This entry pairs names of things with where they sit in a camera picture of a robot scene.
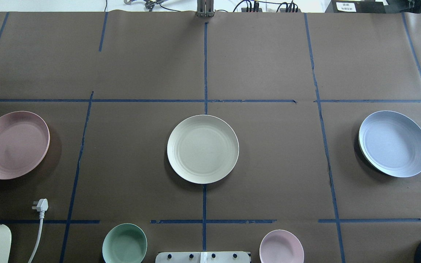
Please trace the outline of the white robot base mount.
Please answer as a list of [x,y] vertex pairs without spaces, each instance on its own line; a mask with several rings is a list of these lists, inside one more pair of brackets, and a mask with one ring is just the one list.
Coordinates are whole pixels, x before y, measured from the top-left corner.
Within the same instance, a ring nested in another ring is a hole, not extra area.
[[197,251],[160,252],[156,263],[251,263],[250,252],[245,251]]

